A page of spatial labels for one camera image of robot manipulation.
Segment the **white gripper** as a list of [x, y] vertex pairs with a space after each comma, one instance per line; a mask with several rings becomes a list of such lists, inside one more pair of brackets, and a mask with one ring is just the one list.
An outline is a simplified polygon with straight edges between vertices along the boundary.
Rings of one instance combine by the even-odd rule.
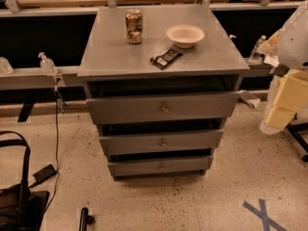
[[307, 103], [308, 71], [290, 70], [283, 77], [275, 76], [269, 86], [260, 130], [268, 135], [281, 132]]

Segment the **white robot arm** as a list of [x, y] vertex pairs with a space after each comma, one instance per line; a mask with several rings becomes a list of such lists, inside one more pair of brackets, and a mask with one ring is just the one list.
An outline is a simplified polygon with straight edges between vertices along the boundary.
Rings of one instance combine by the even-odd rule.
[[260, 49], [275, 53], [289, 71], [274, 76], [269, 85], [268, 104], [260, 124], [264, 134], [283, 131], [295, 114], [308, 103], [308, 1], [302, 2], [282, 28]]

